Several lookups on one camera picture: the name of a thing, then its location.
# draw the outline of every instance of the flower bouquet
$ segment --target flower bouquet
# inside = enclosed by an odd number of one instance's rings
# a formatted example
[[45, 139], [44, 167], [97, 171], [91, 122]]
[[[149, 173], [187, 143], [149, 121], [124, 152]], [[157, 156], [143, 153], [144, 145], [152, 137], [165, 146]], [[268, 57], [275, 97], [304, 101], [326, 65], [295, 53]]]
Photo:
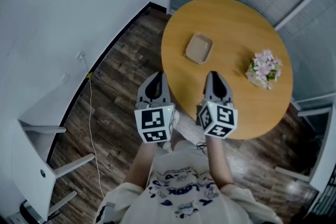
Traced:
[[255, 54], [255, 56], [256, 58], [252, 59], [245, 74], [253, 84], [271, 89], [272, 84], [270, 82], [272, 80], [277, 81], [281, 75], [281, 60], [275, 59], [270, 50], [263, 50], [262, 53]]

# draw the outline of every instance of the round wooden table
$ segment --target round wooden table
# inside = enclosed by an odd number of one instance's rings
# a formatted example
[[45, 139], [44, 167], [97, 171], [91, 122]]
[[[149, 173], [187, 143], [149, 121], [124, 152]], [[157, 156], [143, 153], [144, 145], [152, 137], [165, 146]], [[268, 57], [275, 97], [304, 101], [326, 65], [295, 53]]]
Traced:
[[[202, 65], [184, 57], [195, 33], [212, 39], [214, 46]], [[249, 82], [245, 72], [254, 53], [270, 49], [282, 60], [282, 75], [271, 90]], [[205, 79], [219, 72], [233, 91], [238, 128], [233, 139], [261, 136], [285, 114], [293, 88], [290, 60], [272, 25], [252, 8], [234, 0], [194, 0], [169, 20], [162, 38], [162, 65], [169, 87], [181, 107], [196, 120], [196, 105], [203, 99]]]

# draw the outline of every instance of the small tray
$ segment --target small tray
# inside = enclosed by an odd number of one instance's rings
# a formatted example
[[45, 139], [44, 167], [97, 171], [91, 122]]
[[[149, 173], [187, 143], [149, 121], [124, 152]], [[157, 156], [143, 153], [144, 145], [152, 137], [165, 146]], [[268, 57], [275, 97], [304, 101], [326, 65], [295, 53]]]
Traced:
[[213, 42], [210, 38], [203, 34], [196, 33], [190, 39], [189, 44], [185, 49], [185, 57], [201, 65], [209, 58], [212, 47]]

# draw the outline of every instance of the white cube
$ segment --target white cube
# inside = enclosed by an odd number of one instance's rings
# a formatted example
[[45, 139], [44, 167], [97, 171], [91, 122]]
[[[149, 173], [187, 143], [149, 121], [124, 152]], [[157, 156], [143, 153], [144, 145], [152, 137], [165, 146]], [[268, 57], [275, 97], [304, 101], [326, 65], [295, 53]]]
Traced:
[[224, 139], [237, 129], [238, 111], [225, 105], [207, 101], [198, 117], [205, 135]]
[[134, 111], [138, 132], [145, 143], [169, 141], [174, 124], [174, 105]]

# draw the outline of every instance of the wooden floor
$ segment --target wooden floor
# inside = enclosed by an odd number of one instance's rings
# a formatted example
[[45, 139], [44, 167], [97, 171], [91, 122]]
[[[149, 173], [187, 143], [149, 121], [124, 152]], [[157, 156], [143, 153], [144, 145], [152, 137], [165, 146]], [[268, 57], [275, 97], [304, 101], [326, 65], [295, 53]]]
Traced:
[[[169, 15], [149, 8], [113, 46], [92, 81], [92, 136], [95, 142], [103, 192], [124, 179], [141, 143], [133, 116], [139, 85], [162, 70], [161, 38]], [[90, 88], [87, 84], [66, 120], [51, 158], [57, 168], [93, 153], [89, 133]], [[177, 129], [196, 143], [204, 140], [200, 128], [182, 110]], [[226, 139], [225, 149], [238, 185], [270, 206], [289, 223], [316, 192], [305, 184], [274, 171], [276, 166], [301, 172], [314, 162], [313, 134], [290, 106], [281, 122], [267, 134], [246, 141]], [[304, 155], [310, 148], [309, 155]], [[102, 200], [96, 163], [58, 179], [52, 202], [72, 190], [78, 195], [63, 206], [54, 223], [92, 223]]]

